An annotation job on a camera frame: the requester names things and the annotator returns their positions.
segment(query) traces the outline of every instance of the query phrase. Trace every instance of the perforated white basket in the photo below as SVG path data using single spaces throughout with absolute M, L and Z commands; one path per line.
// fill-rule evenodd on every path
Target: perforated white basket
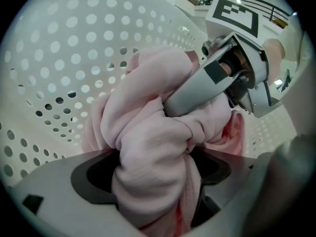
M 0 47 L 0 163 L 6 187 L 36 167 L 81 153 L 94 98 L 124 78 L 133 52 L 194 49 L 207 36 L 165 0 L 29 0 Z M 250 157 L 295 136 L 283 106 L 247 116 Z

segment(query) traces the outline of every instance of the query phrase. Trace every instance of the basket hole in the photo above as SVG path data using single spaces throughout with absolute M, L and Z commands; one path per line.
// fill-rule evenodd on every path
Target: basket hole
M 48 111 L 51 111 L 53 109 L 53 107 L 50 104 L 46 104 L 45 109 Z
M 69 91 L 69 92 L 68 92 L 68 96 L 69 96 L 70 98 L 74 98 L 76 95 L 77 95 L 77 94 L 76 94 L 74 91 Z
M 101 80 L 97 80 L 94 84 L 97 88 L 101 88 L 103 86 L 103 82 Z
M 28 172 L 25 169 L 22 169 L 20 174 L 21 174 L 21 177 L 24 178 L 28 175 Z
M 105 50 L 104 50 L 104 54 L 107 56 L 107 57 L 111 57 L 113 55 L 114 51 L 113 51 L 113 48 L 111 47 L 107 47 Z
M 9 130 L 7 133 L 7 136 L 10 140 L 14 140 L 15 138 L 15 135 L 14 135 L 14 132 L 12 132 L 11 130 Z
M 147 36 L 146 36 L 146 42 L 147 42 L 147 43 L 152 42 L 152 37 L 151 37 L 150 35 L 147 35 Z
M 71 62 L 73 64 L 79 64 L 80 61 L 81 61 L 81 56 L 79 54 L 75 53 L 71 56 Z
M 85 18 L 85 21 L 87 22 L 87 24 L 93 25 L 95 22 L 97 22 L 97 16 L 95 14 L 89 14 Z
M 44 93 L 41 91 L 36 92 L 36 96 L 38 99 L 43 99 L 44 98 Z
M 128 32 L 126 32 L 126 31 L 121 32 L 119 37 L 121 40 L 127 40 L 128 39 Z
M 87 112 L 82 112 L 82 113 L 81 113 L 81 117 L 85 118 L 86 116 L 88 116 L 88 113 L 87 113 Z
M 72 28 L 72 27 L 75 27 L 77 23 L 78 23 L 78 18 L 73 16 L 67 19 L 66 26 L 68 26 L 69 28 Z
M 64 114 L 69 114 L 71 111 L 70 111 L 70 109 L 69 108 L 65 108 L 64 109 Z
M 153 17 L 153 18 L 156 18 L 156 12 L 154 11 L 154 10 L 152 10 L 151 12 L 150 12 L 150 15 Z
M 104 17 L 104 21 L 105 21 L 107 24 L 113 23 L 114 20 L 115 20 L 115 16 L 113 16 L 112 14 L 107 14 L 107 15 Z
M 11 52 L 10 51 L 6 51 L 5 55 L 4 55 L 4 61 L 5 63 L 9 63 L 11 60 Z
M 21 145 L 23 146 L 23 147 L 27 147 L 28 146 L 28 142 L 25 140 L 25 139 L 21 139 Z
M 142 38 L 142 36 L 140 35 L 140 33 L 135 33 L 134 39 L 135 39 L 136 41 L 140 41 L 141 38 Z
M 88 42 L 94 42 L 97 39 L 97 35 L 95 32 L 90 32 L 90 33 L 87 33 L 85 38 Z
M 88 85 L 83 85 L 83 86 L 81 87 L 81 91 L 82 91 L 83 93 L 88 93 L 89 90 L 90 90 L 90 87 L 89 87 Z
M 37 145 L 33 145 L 33 150 L 38 153 L 40 150 L 39 150 L 39 147 Z
M 56 85 L 53 83 L 50 83 L 47 87 L 48 91 L 51 93 L 54 93 L 56 91 Z
M 18 93 L 20 94 L 20 95 L 24 95 L 24 93 L 25 93 L 25 87 L 23 86 L 23 85 L 18 85 Z
M 129 16 L 123 16 L 121 21 L 124 25 L 128 25 L 130 23 Z
M 144 14 L 146 12 L 146 9 L 145 9 L 144 6 L 141 5 L 141 6 L 138 7 L 138 11 L 139 11 L 139 13 Z
M 125 69 L 126 66 L 127 66 L 127 62 L 126 62 L 126 61 L 122 61 L 122 62 L 120 63 L 120 68 L 121 68 L 121 69 Z
M 11 69 L 10 70 L 10 78 L 12 80 L 15 80 L 17 78 L 17 76 L 18 76 L 18 73 L 16 72 L 16 70 L 15 69 Z
M 43 113 L 41 111 L 36 111 L 35 114 L 38 116 L 38 117 L 42 117 L 43 116 Z
M 71 35 L 68 40 L 67 43 L 69 46 L 75 46 L 78 44 L 78 37 L 76 35 Z
M 113 8 L 117 5 L 117 1 L 116 0 L 107 0 L 107 6 L 110 8 Z
M 75 103 L 75 108 L 76 109 L 81 109 L 82 108 L 82 103 L 80 103 L 80 102 Z
M 127 48 L 126 47 L 121 47 L 119 50 L 119 53 L 122 55 L 125 55 L 127 53 Z
M 56 98 L 56 103 L 57 103 L 57 104 L 61 105 L 63 102 L 64 102 L 64 99 L 63 99 L 63 98 L 61 98 L 61 97 L 57 97 L 57 98 Z
M 60 49 L 60 43 L 58 41 L 54 41 L 52 44 L 50 44 L 50 51 L 52 53 L 57 53 Z
M 29 69 L 29 60 L 28 59 L 23 59 L 22 61 L 21 61 L 21 69 L 22 70 L 24 70 L 24 71 L 26 71 L 26 70 L 28 70 Z
M 38 158 L 34 158 L 33 162 L 36 166 L 40 166 L 40 160 Z
M 88 0 L 87 4 L 90 7 L 95 7 L 99 4 L 99 0 Z
M 21 162 L 26 163 L 28 161 L 28 158 L 24 153 L 20 153 L 20 160 Z
M 13 176 L 13 169 L 11 168 L 10 165 L 6 164 L 3 167 L 4 173 L 6 174 L 6 176 L 11 177 Z
M 89 52 L 88 52 L 88 57 L 89 57 L 89 59 L 90 60 L 95 60 L 97 57 L 98 57 L 98 52 L 97 52 L 97 50 L 90 50 Z
M 91 104 L 93 100 L 94 100 L 93 97 L 88 97 L 88 98 L 87 98 L 87 103 L 88 103 L 88 104 Z
M 114 70 L 114 64 L 113 63 L 108 63 L 107 64 L 107 71 L 113 71 Z
M 42 49 L 37 49 L 34 53 L 34 59 L 36 61 L 41 61 L 44 57 L 44 52 Z
M 138 27 L 142 27 L 143 26 L 143 20 L 141 20 L 140 18 L 136 20 L 136 26 Z
M 18 42 L 16 44 L 15 50 L 17 53 L 20 53 L 20 52 L 22 52 L 23 48 L 24 48 L 24 42 L 23 42 L 23 40 L 20 39 L 20 40 L 18 40 Z
M 60 82 L 62 85 L 68 86 L 70 84 L 70 78 L 69 77 L 62 77 Z
M 65 62 L 63 60 L 57 60 L 55 62 L 55 69 L 60 71 L 60 70 L 63 70 L 65 67 Z
M 124 8 L 127 9 L 127 10 L 131 10 L 133 7 L 132 3 L 127 1 L 124 3 Z
M 12 151 L 11 147 L 9 147 L 9 146 L 4 147 L 4 153 L 8 157 L 11 157 L 13 155 L 13 151 Z
M 154 29 L 154 24 L 153 23 L 149 23 L 148 24 L 148 29 L 149 30 L 153 30 Z
M 70 0 L 68 3 L 67 3 L 67 8 L 69 9 L 76 9 L 79 5 L 79 0 Z
M 98 75 L 100 73 L 100 71 L 101 70 L 100 70 L 100 68 L 98 66 L 94 66 L 94 67 L 91 68 L 91 73 L 93 75 Z
M 116 81 L 115 77 L 110 77 L 109 80 L 108 80 L 109 84 L 114 84 L 115 81 Z

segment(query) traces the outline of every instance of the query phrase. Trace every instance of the pink towel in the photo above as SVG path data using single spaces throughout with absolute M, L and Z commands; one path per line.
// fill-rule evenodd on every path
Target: pink towel
M 137 52 L 115 91 L 93 101 L 85 126 L 84 152 L 120 151 L 112 191 L 121 214 L 148 236 L 190 230 L 200 188 L 189 155 L 196 145 L 242 151 L 242 115 L 232 115 L 224 93 L 182 117 L 165 116 L 163 101 L 197 68 L 193 51 L 156 46 Z

